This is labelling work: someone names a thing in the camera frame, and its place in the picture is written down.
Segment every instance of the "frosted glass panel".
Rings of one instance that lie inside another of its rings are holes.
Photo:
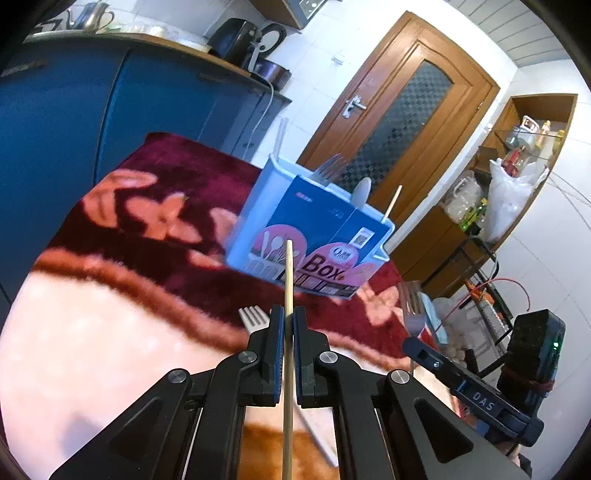
[[[372,189],[376,188],[423,130],[451,87],[452,81],[442,69],[423,61],[337,184],[352,192],[362,178],[369,177]]]

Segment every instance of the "red fleece blanket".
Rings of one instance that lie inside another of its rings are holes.
[[[259,172],[182,137],[151,134],[74,207],[35,269],[95,278],[190,336],[241,349],[236,311],[283,301],[278,286],[223,265],[226,237]],[[298,294],[295,302],[332,344],[387,369],[399,366],[393,360],[407,336],[400,281],[389,262],[351,300]]]

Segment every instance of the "ceiling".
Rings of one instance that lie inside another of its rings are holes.
[[[570,58],[558,38],[520,0],[446,0],[500,46],[518,67]]]

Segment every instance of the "red wire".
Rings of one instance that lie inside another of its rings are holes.
[[[475,292],[476,290],[480,290],[480,288],[481,288],[481,287],[484,287],[485,285],[488,285],[489,283],[493,283],[493,282],[496,282],[496,281],[499,281],[499,280],[510,281],[510,282],[513,282],[513,283],[516,283],[517,285],[519,285],[519,286],[521,287],[521,289],[523,290],[523,292],[525,293],[525,296],[527,297],[527,310],[526,310],[526,312],[530,311],[530,308],[531,308],[530,294],[528,294],[528,293],[527,293],[527,290],[525,289],[525,287],[524,287],[524,286],[523,286],[521,283],[519,283],[517,280],[513,280],[512,278],[503,278],[503,277],[501,277],[501,278],[493,278],[492,280],[487,280],[486,282],[484,282],[484,283],[481,283],[481,284],[480,284],[480,285],[478,285],[478,286],[474,286],[474,288],[472,288],[472,289],[471,289],[471,290],[470,290],[470,291],[469,291],[469,292],[468,292],[468,293],[467,293],[467,294],[464,296],[464,298],[462,298],[462,299],[461,299],[461,300],[460,300],[460,301],[457,303],[457,305],[456,305],[454,308],[452,308],[452,309],[451,309],[451,310],[448,312],[448,314],[447,314],[447,315],[445,315],[445,317],[444,317],[444,318],[441,320],[441,323],[439,324],[439,326],[438,326],[438,327],[435,329],[435,331],[433,332],[433,335],[435,335],[435,334],[437,333],[437,331],[438,331],[438,330],[441,328],[441,326],[443,325],[443,322],[445,322],[445,321],[446,321],[446,320],[449,318],[449,316],[450,316],[450,315],[451,315],[453,312],[455,312],[455,311],[458,309],[458,307],[459,307],[459,306],[460,306],[462,303],[464,303],[464,302],[465,302],[465,301],[466,301],[466,300],[467,300],[469,297],[471,297],[471,296],[472,296],[472,293],[473,293],[473,292]]]

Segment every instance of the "bottle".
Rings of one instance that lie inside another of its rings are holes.
[[[562,144],[562,140],[564,138],[564,130],[558,130],[556,132],[556,137],[554,138],[554,143],[552,144],[552,153],[556,155],[558,150],[560,150],[560,145]]]
[[[480,201],[480,205],[478,207],[470,207],[470,209],[467,211],[466,215],[464,215],[462,222],[460,223],[460,230],[462,232],[466,232],[468,230],[468,228],[470,227],[470,225],[473,224],[474,222],[476,222],[481,215],[484,217],[484,215],[486,214],[486,205],[487,204],[488,204],[488,200],[482,199]]]
[[[514,148],[511,150],[501,163],[501,167],[507,172],[507,175],[517,178],[519,176],[519,170],[515,166],[519,159],[525,155],[525,147]]]
[[[523,169],[525,168],[525,166],[530,163],[530,159],[531,157],[529,155],[527,155],[524,152],[521,153],[521,155],[519,155],[519,158],[517,159],[517,162],[515,162],[515,168],[517,169],[517,176],[519,177],[521,175],[521,172],[523,171]]]
[[[544,125],[542,125],[542,128],[540,128],[540,134],[538,135],[536,141],[535,141],[535,147],[538,148],[539,150],[542,149],[542,146],[544,145],[544,141],[546,140],[545,135],[548,135],[550,133],[550,120],[546,120],[544,122]]]

